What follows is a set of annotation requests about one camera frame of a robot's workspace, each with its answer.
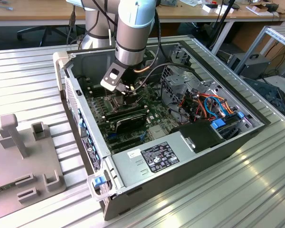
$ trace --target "warning label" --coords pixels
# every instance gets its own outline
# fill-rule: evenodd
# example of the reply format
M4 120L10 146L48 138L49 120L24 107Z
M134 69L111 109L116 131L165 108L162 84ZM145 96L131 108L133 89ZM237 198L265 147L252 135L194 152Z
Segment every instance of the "warning label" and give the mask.
M163 142L147 150L141 151L143 158L154 173L179 162L167 142Z

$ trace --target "blue cable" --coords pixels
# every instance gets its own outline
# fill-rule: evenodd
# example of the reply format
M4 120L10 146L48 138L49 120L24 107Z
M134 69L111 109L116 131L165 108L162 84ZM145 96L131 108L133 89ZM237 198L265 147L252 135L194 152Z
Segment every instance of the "blue cable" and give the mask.
M218 116L217 116L215 113L211 112L211 111L208 109L208 106L207 106L207 99L208 99L208 98L210 98L210 97L207 97L207 98L205 99L205 101L204 101L205 109L206 109L206 111L207 111L208 113L210 113L211 115L215 116L215 118L218 118Z
M146 131L141 135L141 141L144 141L144 137L146 136Z
M220 102L216 97L213 97L213 96L207 97L207 98L205 99L205 101L204 101L204 105L205 105L206 111L207 111L208 113L210 113L210 114L214 115L216 118L218 118L218 116L217 116L215 113L211 112L211 111L208 109L208 106L207 106L207 99L208 99L208 98L212 98L213 100L215 100L215 101L218 103L218 105L220 106L220 108L222 109L223 113L224 113L225 115L229 115L229 113L228 113L228 112L226 111L226 109L223 107L223 105L221 104L221 102Z

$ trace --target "gray metal frame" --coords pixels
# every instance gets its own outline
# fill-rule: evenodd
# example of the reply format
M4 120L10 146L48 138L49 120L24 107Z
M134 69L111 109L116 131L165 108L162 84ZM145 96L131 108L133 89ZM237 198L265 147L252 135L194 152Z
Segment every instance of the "gray metal frame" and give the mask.
M282 43L285 45L285 26L264 26L261 32L258 34L255 41L252 43L248 51L246 52L243 59L240 61L238 66L234 69L234 72L238 74L247 61L247 59L250 57L254 49L259 45L259 43L263 40L264 36L268 34L276 41ZM270 42L263 48L262 53L265 52L266 49L270 47Z
M59 101L52 61L54 52L77 46L0 51L0 105L21 114L19 130L28 128L32 118L49 125L67 185L65 192L1 218L0 227L285 226L285 117L197 40L181 38L272 124L229 159L104 221L85 182L86 171ZM201 72L198 65L193 67Z

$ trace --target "ventilation grille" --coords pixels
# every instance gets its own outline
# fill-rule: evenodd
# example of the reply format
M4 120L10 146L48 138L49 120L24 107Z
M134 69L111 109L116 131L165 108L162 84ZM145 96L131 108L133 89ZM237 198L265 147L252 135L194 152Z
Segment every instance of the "ventilation grille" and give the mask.
M231 70L234 70L234 69L238 66L239 63L240 63L240 59L237 58L237 59L234 61L234 63L232 64ZM239 74L242 73L242 71L244 70L245 67L246 67L246 65L244 64L244 65L242 66L241 70L239 71Z
M79 123L79 114L78 114L78 107L77 107L76 98L75 98L73 89L70 86L68 78L65 78L65 82L66 82L66 98L68 101L68 106L69 106L69 109L71 110L71 112L73 114L73 117L74 117L76 124L78 124Z

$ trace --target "power supply unit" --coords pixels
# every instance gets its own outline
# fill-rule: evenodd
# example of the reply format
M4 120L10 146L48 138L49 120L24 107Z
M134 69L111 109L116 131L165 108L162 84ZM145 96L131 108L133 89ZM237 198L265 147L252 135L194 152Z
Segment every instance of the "power supply unit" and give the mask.
M234 70L240 63L245 53L233 54L228 62L228 67ZM265 71L270 61L266 59L260 53L252 54L241 68L238 75L244 76L250 79L258 79L259 75Z

